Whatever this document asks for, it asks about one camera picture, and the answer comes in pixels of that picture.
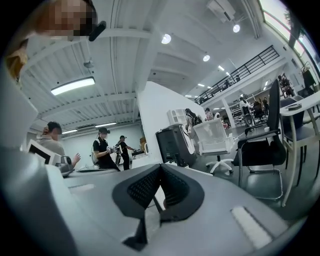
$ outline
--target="black railing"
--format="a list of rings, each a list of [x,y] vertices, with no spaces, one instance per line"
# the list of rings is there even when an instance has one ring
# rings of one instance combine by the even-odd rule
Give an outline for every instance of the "black railing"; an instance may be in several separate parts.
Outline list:
[[[274,49],[274,46],[271,45],[264,51],[260,52],[257,56],[250,59],[244,65],[230,73],[230,75],[221,79],[219,82],[213,85],[211,89],[206,90],[198,98],[195,99],[195,102],[199,105],[206,102],[207,100],[213,98],[229,87],[234,86],[237,82],[241,81],[241,79],[244,79],[245,77],[251,75],[277,57],[279,57],[279,54]]]

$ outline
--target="floor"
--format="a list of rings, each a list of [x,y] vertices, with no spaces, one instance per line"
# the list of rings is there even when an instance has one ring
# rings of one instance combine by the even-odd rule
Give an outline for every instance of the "floor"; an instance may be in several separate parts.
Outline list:
[[[317,125],[320,127],[320,120],[317,120]],[[238,137],[240,138],[244,136],[244,127],[237,127],[236,131],[233,130],[233,137]],[[221,155],[221,159],[234,159],[236,155],[236,145],[233,147],[231,150],[230,154],[226,155]],[[300,183],[299,186],[296,187],[297,184],[297,179],[298,179],[298,172],[299,172],[299,165],[300,165],[300,151],[297,153],[297,163],[296,163],[296,175],[293,183],[293,187],[291,189],[291,193],[289,195],[288,201],[286,203],[285,207],[281,207],[281,199],[274,201],[274,200],[261,200],[264,202],[266,205],[271,207],[274,211],[276,211],[284,220],[286,220],[289,224],[294,223],[296,220],[308,215],[309,210],[311,207],[314,205],[316,200],[318,199],[320,195],[320,175],[318,178],[315,180],[315,175],[317,171],[317,164],[318,164],[318,155],[319,155],[319,144],[315,143],[313,145],[308,145],[307,146],[307,153],[306,153],[306,160],[305,163],[302,165],[302,172],[301,172],[301,178],[300,178]],[[210,167],[206,167],[206,163],[211,162],[211,161],[216,161],[217,157],[216,156],[197,156],[196,162],[191,166],[191,168],[209,173],[210,172]],[[228,170],[225,167],[218,167],[214,171],[215,177],[219,177],[222,179],[229,180],[230,182],[238,185],[238,177],[239,177],[239,172],[238,172],[238,167],[231,165],[231,163],[228,163],[233,170],[233,173],[230,175]],[[258,169],[272,169],[272,165],[270,166],[253,166],[252,168],[254,170]],[[276,166],[276,169],[279,169],[281,171],[281,176],[282,176],[282,182],[283,182],[283,191],[286,191],[287,183],[289,181],[289,169],[285,169],[286,165],[285,163],[280,166]],[[253,179],[250,176],[249,170],[244,167],[243,168],[243,186],[246,186],[247,182],[250,182],[251,179]],[[278,183],[279,180],[273,178],[266,178],[263,182],[263,185],[260,187],[256,187],[254,191],[252,190],[250,193],[253,194],[258,194],[261,193],[263,195],[267,196],[272,196],[273,193],[276,191],[275,189],[276,186],[280,183]]]

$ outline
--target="woman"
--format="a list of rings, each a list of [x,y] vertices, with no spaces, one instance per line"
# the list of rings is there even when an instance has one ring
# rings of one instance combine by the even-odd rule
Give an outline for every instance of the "woman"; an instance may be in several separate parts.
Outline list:
[[[194,126],[202,123],[201,116],[197,116],[195,113],[193,113],[189,108],[185,109],[186,114],[186,126],[185,129],[188,132],[188,129],[190,127],[190,132],[188,132],[188,136],[191,140],[193,140],[193,145],[196,153],[199,153],[199,138],[194,130]]]

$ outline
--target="fluorescent light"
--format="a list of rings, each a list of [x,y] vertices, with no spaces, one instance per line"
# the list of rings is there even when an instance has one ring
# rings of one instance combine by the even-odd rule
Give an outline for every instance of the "fluorescent light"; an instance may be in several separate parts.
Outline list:
[[[209,55],[206,55],[203,57],[203,61],[204,62],[207,62],[208,60],[210,60],[210,56]]]
[[[63,94],[65,92],[68,92],[68,91],[71,91],[74,89],[81,88],[81,87],[92,86],[94,84],[95,84],[95,79],[93,77],[87,77],[84,79],[72,81],[72,82],[66,83],[64,85],[60,85],[56,88],[53,88],[51,90],[51,93],[56,96],[56,95]]]
[[[171,36],[168,34],[165,34],[164,37],[162,38],[161,43],[163,43],[164,45],[169,44],[171,41]]]
[[[71,134],[71,133],[76,133],[78,130],[67,130],[67,131],[64,131],[62,134]]]
[[[105,124],[99,124],[96,125],[95,128],[99,128],[99,127],[104,127],[104,126],[112,126],[112,125],[116,125],[116,122],[110,122],[110,123],[105,123]]]
[[[238,33],[240,31],[240,26],[238,25],[238,24],[235,24],[234,26],[233,26],[233,32],[234,33]]]

